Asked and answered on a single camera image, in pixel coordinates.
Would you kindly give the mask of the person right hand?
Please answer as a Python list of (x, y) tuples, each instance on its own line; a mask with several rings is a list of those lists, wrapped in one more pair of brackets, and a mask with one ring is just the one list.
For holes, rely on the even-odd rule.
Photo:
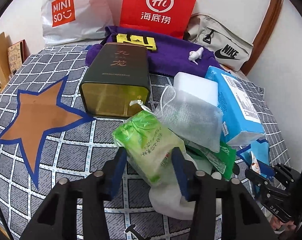
[(271, 217), (269, 223), (274, 231), (278, 231), (280, 233), (285, 232), (285, 231), (294, 231), (297, 227), (294, 224), (294, 221), (289, 221), (287, 223), (283, 223), (275, 216)]

